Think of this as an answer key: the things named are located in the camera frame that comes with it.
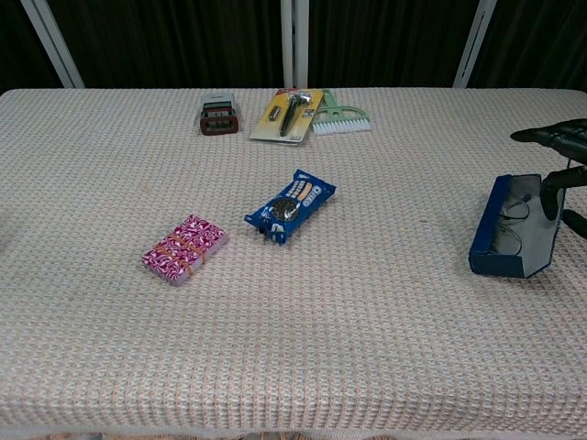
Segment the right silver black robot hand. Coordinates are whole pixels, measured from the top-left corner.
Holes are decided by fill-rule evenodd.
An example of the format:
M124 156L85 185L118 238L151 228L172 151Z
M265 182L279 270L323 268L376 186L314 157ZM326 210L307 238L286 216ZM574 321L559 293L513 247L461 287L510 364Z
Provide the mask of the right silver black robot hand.
M586 119L572 119L554 125L532 127L516 131L510 138L518 142L538 143L554 149L580 166L551 172L540 186L540 202L545 217L554 220L558 215L560 190L586 186Z

